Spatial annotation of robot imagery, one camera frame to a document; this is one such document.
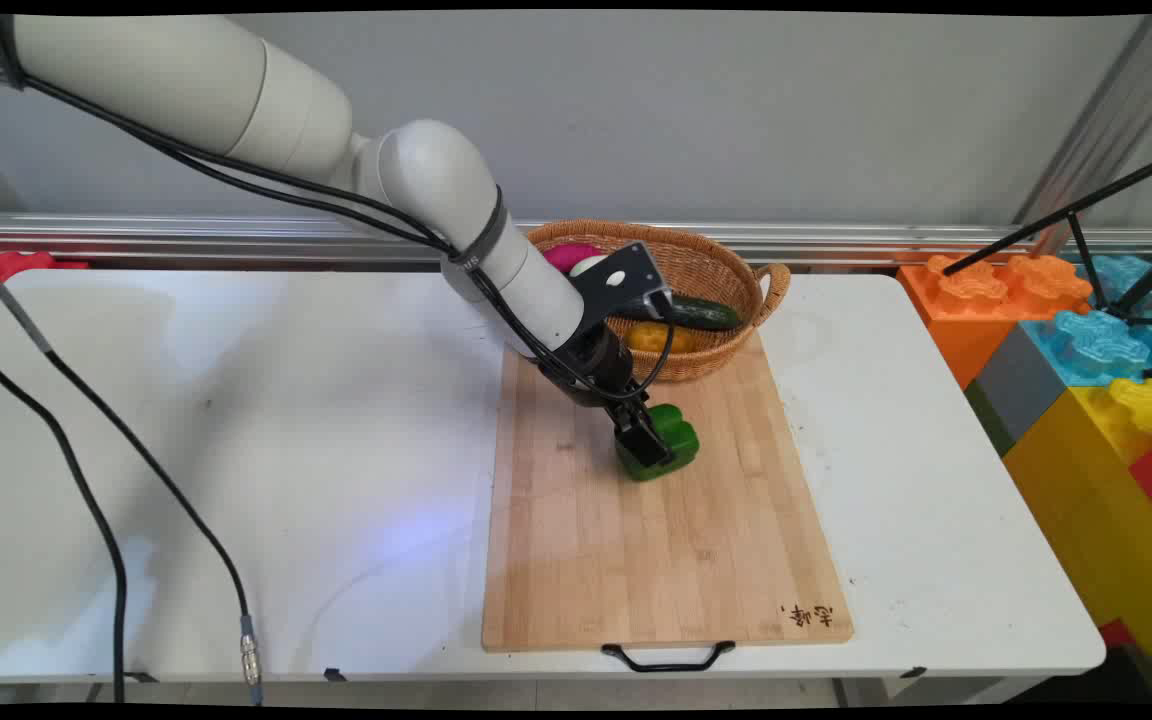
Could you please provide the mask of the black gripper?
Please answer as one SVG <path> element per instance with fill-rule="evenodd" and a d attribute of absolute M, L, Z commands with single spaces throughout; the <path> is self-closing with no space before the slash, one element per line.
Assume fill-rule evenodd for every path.
<path fill-rule="evenodd" d="M 608 325 L 594 325 L 579 336 L 558 348 L 559 359 L 576 370 L 582 381 L 590 381 L 607 395 L 626 395 L 639 388 L 634 379 L 634 359 L 626 342 Z M 550 363 L 540 363 L 540 373 L 564 397 L 579 407 L 605 407 L 602 397 L 585 382 L 577 382 L 570 374 Z M 664 437 L 658 423 L 675 420 L 675 407 L 645 406 L 644 402 L 622 402 L 616 406 L 616 452 L 626 469 L 664 468 L 675 460 L 675 450 Z"/>

